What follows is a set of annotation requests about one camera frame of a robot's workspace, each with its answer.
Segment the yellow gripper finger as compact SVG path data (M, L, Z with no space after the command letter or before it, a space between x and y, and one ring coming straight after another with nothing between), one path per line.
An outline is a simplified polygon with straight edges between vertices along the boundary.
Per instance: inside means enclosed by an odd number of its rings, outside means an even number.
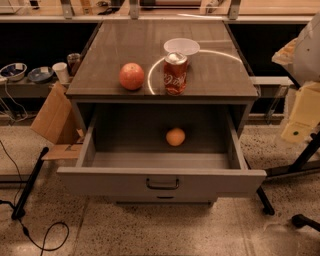
M281 138L288 143L301 143L310 135L311 131L310 126L288 121L281 133Z
M320 83L305 82L296 92L290 121L314 128L320 122Z

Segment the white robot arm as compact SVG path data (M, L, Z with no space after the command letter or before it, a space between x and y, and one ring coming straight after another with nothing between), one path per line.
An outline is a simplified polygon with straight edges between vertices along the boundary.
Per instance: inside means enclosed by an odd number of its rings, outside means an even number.
M302 142L320 123L320 14L300 32L289 74L300 85L281 138Z

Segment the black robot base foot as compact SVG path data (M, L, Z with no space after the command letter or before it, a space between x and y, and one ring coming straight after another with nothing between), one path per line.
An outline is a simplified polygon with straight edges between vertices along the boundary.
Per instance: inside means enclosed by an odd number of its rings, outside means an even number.
M320 224L304 216L303 214L294 215L291 218L291 222L296 228L303 228L304 226L309 226L312 229L315 229L316 231L320 232Z

